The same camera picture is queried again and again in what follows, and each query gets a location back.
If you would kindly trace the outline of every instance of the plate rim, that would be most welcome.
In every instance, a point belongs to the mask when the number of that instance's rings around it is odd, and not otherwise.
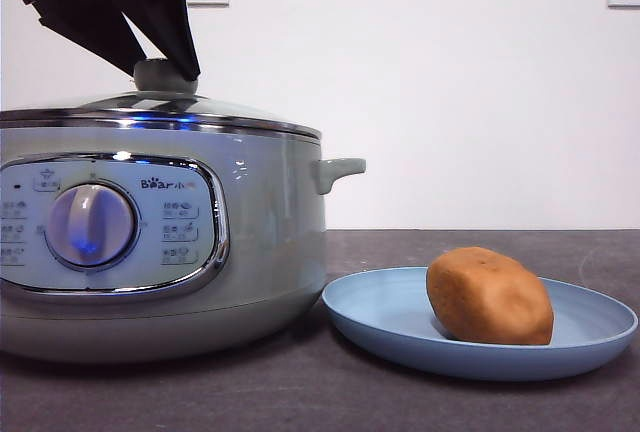
[[[414,335],[414,334],[406,334],[406,333],[400,333],[400,332],[396,332],[396,331],[389,330],[389,329],[383,329],[383,328],[378,327],[376,325],[372,325],[372,324],[366,323],[366,322],[361,321],[361,320],[356,320],[353,317],[349,317],[348,315],[345,315],[342,312],[339,312],[336,309],[335,304],[331,304],[330,301],[327,300],[327,290],[329,289],[329,287],[335,287],[334,284],[336,284],[337,282],[340,282],[342,280],[349,279],[349,278],[352,278],[352,277],[355,277],[355,276],[358,276],[358,275],[375,274],[377,272],[389,272],[389,271],[394,271],[394,270],[417,270],[417,269],[422,269],[426,273],[429,270],[429,267],[426,267],[426,266],[388,267],[388,268],[382,268],[382,269],[364,270],[364,271],[361,271],[361,272],[355,272],[355,273],[352,273],[352,274],[349,274],[349,275],[344,275],[342,277],[338,277],[337,279],[332,280],[331,282],[329,282],[324,287],[324,289],[322,290],[322,300],[323,300],[324,304],[327,306],[327,308],[332,313],[339,315],[340,317],[342,317],[345,320],[348,320],[350,322],[353,322],[353,323],[356,323],[356,324],[359,324],[359,325],[363,325],[365,327],[377,330],[379,332],[383,332],[383,333],[386,333],[386,334],[392,334],[392,335],[396,335],[398,337],[409,338],[409,339],[413,339],[413,340],[428,341],[428,342],[434,342],[434,343],[439,343],[439,344],[445,344],[447,346],[476,348],[476,349],[483,349],[483,350],[484,349],[497,349],[497,350],[522,350],[522,351],[531,351],[531,350],[540,350],[540,351],[542,351],[542,350],[547,350],[547,351],[548,350],[555,350],[555,351],[557,351],[557,350],[577,349],[577,348],[583,348],[583,347],[592,347],[592,346],[607,344],[607,343],[616,342],[618,340],[624,339],[624,338],[632,335],[636,331],[636,329],[638,328],[638,316],[636,315],[636,313],[633,311],[633,309],[631,307],[629,307],[625,303],[619,301],[618,299],[615,299],[615,298],[613,298],[613,297],[611,297],[609,295],[603,294],[602,292],[598,292],[596,290],[589,289],[587,287],[571,284],[569,282],[563,282],[561,280],[548,279],[546,277],[539,277],[539,276],[538,276],[538,278],[541,279],[543,282],[556,283],[556,284],[560,284],[561,286],[566,286],[566,287],[576,288],[576,289],[582,289],[583,291],[585,291],[587,293],[600,295],[603,298],[614,302],[616,305],[622,307],[622,309],[624,309],[627,313],[631,314],[631,317],[633,319],[633,323],[631,324],[631,326],[629,328],[627,328],[623,332],[620,332],[619,334],[607,337],[605,339],[592,340],[592,341],[589,341],[589,342],[581,342],[581,343],[578,343],[578,344],[568,344],[568,345],[551,345],[551,344],[547,344],[547,345],[489,344],[489,343],[482,343],[482,342],[468,342],[468,341],[463,341],[463,340],[450,340],[450,339],[446,339],[446,338],[420,337],[420,336],[417,336],[417,335]]]

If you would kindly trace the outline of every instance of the blue plate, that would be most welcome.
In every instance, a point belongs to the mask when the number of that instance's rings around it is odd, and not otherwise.
[[[582,374],[631,342],[638,317],[623,303],[542,279],[555,320],[549,345],[496,345],[447,337],[425,290],[427,269],[372,270],[331,282],[322,293],[335,326],[360,347],[427,372],[478,380],[532,381]]]

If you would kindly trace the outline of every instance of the potato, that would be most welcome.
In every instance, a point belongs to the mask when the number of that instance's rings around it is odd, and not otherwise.
[[[481,247],[447,252],[429,266],[427,295],[458,340],[544,345],[553,309],[542,281],[518,261]]]

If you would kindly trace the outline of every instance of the control knob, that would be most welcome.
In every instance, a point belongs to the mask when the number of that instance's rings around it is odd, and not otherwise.
[[[131,243],[135,215],[121,192],[82,184],[63,192],[49,211],[46,239],[71,265],[96,267],[118,258]]]

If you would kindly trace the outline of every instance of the pot handle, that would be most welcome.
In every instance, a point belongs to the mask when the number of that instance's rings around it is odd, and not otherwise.
[[[339,178],[362,174],[367,170],[367,162],[364,159],[319,160],[315,165],[316,189],[320,195],[331,192],[333,183]]]

